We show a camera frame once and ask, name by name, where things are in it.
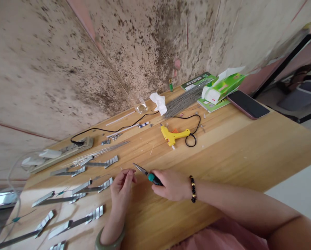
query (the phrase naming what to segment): teal pliers handle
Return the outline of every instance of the teal pliers handle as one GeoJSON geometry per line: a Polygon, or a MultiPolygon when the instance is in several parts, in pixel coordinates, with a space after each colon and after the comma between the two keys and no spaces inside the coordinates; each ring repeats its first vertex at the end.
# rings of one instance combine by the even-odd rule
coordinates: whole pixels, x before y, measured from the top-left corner
{"type": "Polygon", "coordinates": [[[158,177],[156,177],[154,174],[149,174],[148,179],[149,179],[149,181],[153,182],[155,185],[163,186],[160,179],[158,177]]]}

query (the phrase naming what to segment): phone screen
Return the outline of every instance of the phone screen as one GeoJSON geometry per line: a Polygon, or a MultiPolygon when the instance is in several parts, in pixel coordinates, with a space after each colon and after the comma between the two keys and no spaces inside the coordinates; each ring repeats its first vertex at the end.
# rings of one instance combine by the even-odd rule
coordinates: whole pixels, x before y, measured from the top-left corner
{"type": "Polygon", "coordinates": [[[228,100],[238,105],[241,109],[246,111],[254,118],[260,118],[270,111],[252,99],[250,96],[244,94],[242,91],[237,90],[228,95],[228,100]]]}

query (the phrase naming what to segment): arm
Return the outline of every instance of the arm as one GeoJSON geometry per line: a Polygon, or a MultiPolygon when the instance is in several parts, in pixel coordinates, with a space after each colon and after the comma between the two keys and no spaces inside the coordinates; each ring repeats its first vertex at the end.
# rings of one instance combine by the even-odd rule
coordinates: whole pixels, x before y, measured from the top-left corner
{"type": "MultiPolygon", "coordinates": [[[[164,185],[152,186],[157,195],[174,201],[191,199],[188,176],[173,170],[153,172],[164,185]]],[[[302,249],[292,244],[292,237],[305,247],[311,244],[311,221],[280,201],[243,187],[196,179],[195,186],[197,200],[218,208],[252,233],[266,238],[270,248],[302,249]]]]}
{"type": "Polygon", "coordinates": [[[112,209],[100,237],[100,243],[103,246],[114,244],[123,231],[125,215],[131,197],[131,185],[132,182],[137,183],[134,172],[135,170],[132,169],[124,169],[110,185],[112,209]]]}

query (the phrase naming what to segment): power strip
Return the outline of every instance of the power strip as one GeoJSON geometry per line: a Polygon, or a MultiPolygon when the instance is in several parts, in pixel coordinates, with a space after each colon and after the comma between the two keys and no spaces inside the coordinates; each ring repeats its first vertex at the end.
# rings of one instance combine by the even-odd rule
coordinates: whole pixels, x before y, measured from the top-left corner
{"type": "Polygon", "coordinates": [[[46,161],[38,166],[35,166],[33,169],[31,169],[31,173],[35,174],[37,172],[40,172],[48,167],[51,167],[52,165],[63,161],[71,156],[74,156],[80,152],[85,151],[86,149],[90,149],[91,147],[93,147],[93,138],[90,138],[89,136],[82,139],[81,141],[84,142],[84,144],[82,146],[77,146],[73,143],[69,144],[67,147],[64,147],[62,149],[60,149],[59,151],[62,152],[62,154],[57,157],[57,158],[53,158],[53,159],[46,159],[46,161]]]}

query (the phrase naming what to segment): black beaded bracelet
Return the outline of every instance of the black beaded bracelet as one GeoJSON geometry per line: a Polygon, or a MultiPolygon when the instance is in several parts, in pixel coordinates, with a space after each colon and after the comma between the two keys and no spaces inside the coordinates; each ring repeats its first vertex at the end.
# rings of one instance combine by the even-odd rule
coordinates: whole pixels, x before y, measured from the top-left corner
{"type": "Polygon", "coordinates": [[[195,187],[195,180],[193,179],[192,175],[189,176],[190,180],[191,180],[191,186],[192,186],[192,198],[191,201],[193,203],[196,202],[196,187],[195,187]]]}

